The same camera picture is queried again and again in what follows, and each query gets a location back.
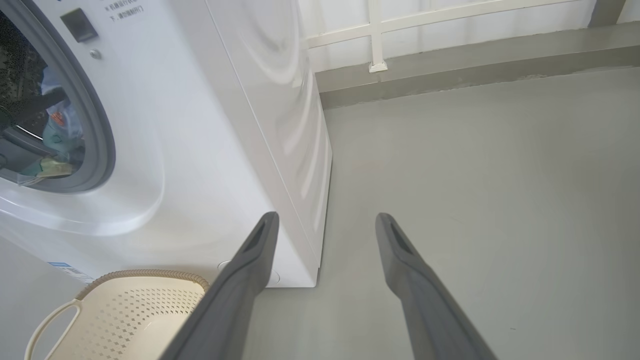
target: floor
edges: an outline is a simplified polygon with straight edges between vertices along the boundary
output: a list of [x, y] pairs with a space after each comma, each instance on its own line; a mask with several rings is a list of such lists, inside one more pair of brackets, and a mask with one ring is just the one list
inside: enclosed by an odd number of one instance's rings
[[325, 113], [314, 289], [258, 297], [245, 359], [413, 359], [374, 237], [395, 216], [499, 359], [637, 359], [640, 69]]

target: laundry basket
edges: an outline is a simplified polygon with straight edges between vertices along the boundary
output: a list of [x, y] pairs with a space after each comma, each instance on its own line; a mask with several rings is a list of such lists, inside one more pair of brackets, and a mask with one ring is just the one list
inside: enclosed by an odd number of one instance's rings
[[208, 289], [204, 278], [186, 272], [112, 272], [49, 314], [24, 359], [31, 360], [44, 329], [71, 307], [76, 315], [45, 359], [157, 359]]

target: front-loading washing machine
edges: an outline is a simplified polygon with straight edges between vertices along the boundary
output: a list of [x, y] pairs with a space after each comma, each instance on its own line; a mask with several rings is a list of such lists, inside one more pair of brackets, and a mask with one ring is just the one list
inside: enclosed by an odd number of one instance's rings
[[315, 286], [332, 150], [295, 0], [0, 3], [1, 236], [83, 281], [209, 280], [267, 211]]

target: white railing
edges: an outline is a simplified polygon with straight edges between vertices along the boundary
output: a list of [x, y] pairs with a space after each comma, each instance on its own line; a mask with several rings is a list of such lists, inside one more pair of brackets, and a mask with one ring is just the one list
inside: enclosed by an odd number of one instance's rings
[[368, 24], [322, 33], [307, 40], [309, 47], [319, 47], [355, 38], [371, 37], [372, 62], [369, 65], [369, 72], [384, 71], [387, 70], [387, 64], [382, 53], [382, 33], [487, 13], [506, 12], [570, 1], [577, 0], [489, 0], [382, 21], [380, 0], [369, 0]]

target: screw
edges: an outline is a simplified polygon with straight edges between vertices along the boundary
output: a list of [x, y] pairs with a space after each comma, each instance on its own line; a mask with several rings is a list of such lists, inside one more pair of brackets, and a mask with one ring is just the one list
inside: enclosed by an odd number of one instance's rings
[[97, 60], [102, 59], [102, 54], [100, 54], [100, 51], [98, 51], [97, 49], [90, 50], [89, 55], [91, 55], [92, 58]]

